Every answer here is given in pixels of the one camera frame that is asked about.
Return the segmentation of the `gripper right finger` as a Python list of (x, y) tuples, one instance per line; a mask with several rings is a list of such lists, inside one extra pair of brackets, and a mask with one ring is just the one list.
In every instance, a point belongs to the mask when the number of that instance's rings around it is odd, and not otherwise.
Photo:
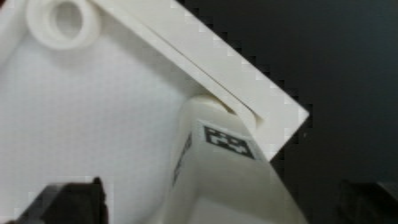
[(397, 182), (342, 182), (338, 224), (398, 224)]

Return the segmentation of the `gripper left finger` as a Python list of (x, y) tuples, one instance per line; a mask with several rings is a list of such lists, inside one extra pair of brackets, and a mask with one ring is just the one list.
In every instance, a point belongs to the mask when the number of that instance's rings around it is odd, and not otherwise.
[(107, 224), (104, 182), (50, 184), (13, 224)]

